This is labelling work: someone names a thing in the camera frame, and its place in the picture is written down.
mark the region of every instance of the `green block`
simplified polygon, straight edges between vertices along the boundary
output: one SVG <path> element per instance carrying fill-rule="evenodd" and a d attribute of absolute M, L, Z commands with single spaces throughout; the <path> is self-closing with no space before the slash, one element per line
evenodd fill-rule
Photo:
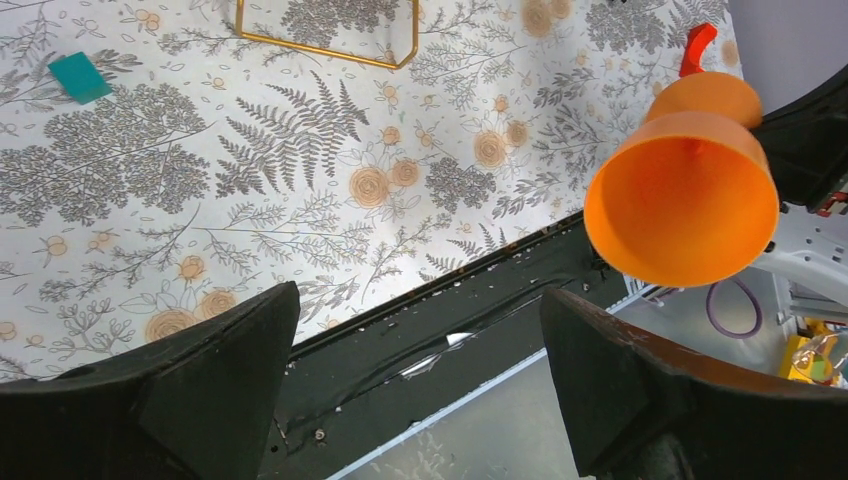
<path fill-rule="evenodd" d="M 56 60 L 48 68 L 68 95 L 83 105 L 112 93 L 112 87 L 82 52 Z"/>

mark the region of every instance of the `tabletop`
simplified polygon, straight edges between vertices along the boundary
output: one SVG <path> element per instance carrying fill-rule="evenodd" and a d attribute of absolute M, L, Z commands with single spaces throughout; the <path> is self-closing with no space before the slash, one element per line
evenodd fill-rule
<path fill-rule="evenodd" d="M 297 282 L 296 341 L 578 211 L 726 0 L 0 0 L 0 381 Z M 73 102 L 84 52 L 113 93 Z"/>

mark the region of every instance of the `gray wall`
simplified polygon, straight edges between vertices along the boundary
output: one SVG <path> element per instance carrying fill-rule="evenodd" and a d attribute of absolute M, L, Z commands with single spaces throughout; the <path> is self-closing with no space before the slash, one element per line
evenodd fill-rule
<path fill-rule="evenodd" d="M 848 0 L 730 0 L 742 72 L 766 112 L 848 64 Z"/>

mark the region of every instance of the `orange cup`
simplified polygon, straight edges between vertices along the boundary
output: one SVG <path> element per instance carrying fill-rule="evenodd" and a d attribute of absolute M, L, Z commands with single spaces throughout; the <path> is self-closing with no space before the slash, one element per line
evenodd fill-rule
<path fill-rule="evenodd" d="M 687 80 L 701 75 L 667 89 L 675 89 L 667 97 L 673 105 L 657 105 L 657 97 L 650 120 L 601 167 L 586 195 L 586 229 L 598 253 L 653 284 L 695 287 L 733 276 L 777 228 L 779 200 L 765 152 L 739 123 L 756 122 L 753 107 L 708 102 L 690 109 L 680 99 L 687 81 L 704 88 L 703 77 Z"/>

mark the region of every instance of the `gray floor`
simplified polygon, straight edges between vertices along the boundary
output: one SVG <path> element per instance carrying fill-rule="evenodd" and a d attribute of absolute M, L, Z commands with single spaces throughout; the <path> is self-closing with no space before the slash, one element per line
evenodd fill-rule
<path fill-rule="evenodd" d="M 547 357 L 344 478 L 577 480 Z"/>

